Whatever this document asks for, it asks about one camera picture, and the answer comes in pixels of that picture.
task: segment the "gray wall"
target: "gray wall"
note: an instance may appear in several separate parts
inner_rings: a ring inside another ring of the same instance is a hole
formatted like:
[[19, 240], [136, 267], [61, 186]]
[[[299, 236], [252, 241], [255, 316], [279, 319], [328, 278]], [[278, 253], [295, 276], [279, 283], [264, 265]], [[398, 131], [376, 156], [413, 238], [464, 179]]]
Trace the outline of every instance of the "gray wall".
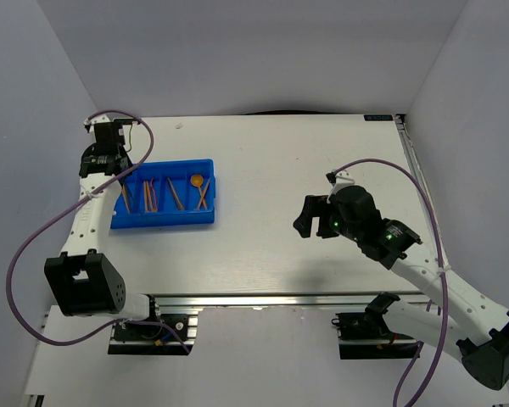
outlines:
[[95, 104], [146, 116], [404, 113], [466, 2], [38, 1]]
[[509, 307], [509, 1], [471, 1], [409, 115], [455, 270]]
[[[15, 406], [36, 341], [14, 320], [4, 287], [14, 250], [77, 198], [81, 126], [95, 109], [36, 1], [0, 0], [0, 406]], [[14, 293], [34, 326], [51, 302], [43, 262], [65, 241], [64, 221], [22, 258]]]

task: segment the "spoon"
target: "spoon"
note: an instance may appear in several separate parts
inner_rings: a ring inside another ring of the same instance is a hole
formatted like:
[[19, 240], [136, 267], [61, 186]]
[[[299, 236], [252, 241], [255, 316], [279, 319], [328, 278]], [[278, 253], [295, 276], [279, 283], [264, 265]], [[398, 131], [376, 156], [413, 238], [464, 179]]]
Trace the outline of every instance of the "spoon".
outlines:
[[[193, 184], [193, 187], [198, 188], [198, 191], [200, 192], [200, 197], [203, 197], [202, 193], [202, 185], [204, 185], [204, 178], [200, 174], [194, 174], [190, 177], [190, 183]], [[207, 209], [207, 203], [205, 202], [205, 198], [202, 202], [204, 205], [204, 208]]]

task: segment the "black label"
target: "black label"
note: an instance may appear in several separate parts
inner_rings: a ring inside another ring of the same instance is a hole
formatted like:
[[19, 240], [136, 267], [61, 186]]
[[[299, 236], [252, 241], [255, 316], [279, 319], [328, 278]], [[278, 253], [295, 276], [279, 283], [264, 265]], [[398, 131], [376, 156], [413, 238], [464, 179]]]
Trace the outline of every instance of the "black label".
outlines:
[[364, 114], [365, 121], [394, 121], [391, 114]]

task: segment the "blue plastic bin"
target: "blue plastic bin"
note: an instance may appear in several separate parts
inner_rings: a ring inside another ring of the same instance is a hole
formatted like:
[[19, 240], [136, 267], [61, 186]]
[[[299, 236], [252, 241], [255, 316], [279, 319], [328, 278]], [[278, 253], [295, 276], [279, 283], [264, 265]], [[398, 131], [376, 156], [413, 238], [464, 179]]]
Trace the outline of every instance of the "blue plastic bin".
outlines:
[[[200, 174], [210, 186], [205, 194], [207, 209], [196, 209], [200, 200], [198, 188], [190, 183], [190, 177]], [[166, 178], [170, 178], [185, 210], [179, 210]], [[153, 180], [158, 201], [158, 212], [145, 212], [143, 182]], [[131, 213], [126, 210], [122, 195], [115, 204], [115, 214], [111, 219], [111, 229], [128, 227], [193, 225], [215, 222], [215, 174], [213, 160], [193, 159], [189, 161], [164, 161], [146, 163], [126, 178]]]

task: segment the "blue tray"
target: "blue tray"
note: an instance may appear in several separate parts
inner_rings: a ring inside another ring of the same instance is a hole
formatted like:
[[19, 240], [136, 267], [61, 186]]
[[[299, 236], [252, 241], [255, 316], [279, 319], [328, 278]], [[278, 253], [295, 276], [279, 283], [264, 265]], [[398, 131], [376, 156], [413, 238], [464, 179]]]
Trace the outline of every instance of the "blue tray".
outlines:
[[[204, 206], [196, 209], [200, 200], [198, 188], [190, 183], [190, 177], [200, 174], [210, 186], [205, 194]], [[166, 178], [170, 178], [185, 210], [179, 210]], [[145, 212], [143, 182], [153, 180], [158, 201], [157, 212]], [[125, 200], [121, 196], [115, 204], [115, 214], [111, 219], [111, 229], [128, 227], [192, 225], [215, 222], [215, 174], [211, 159], [193, 159], [189, 161], [164, 161], [142, 164], [126, 178], [131, 213], [126, 210]]]

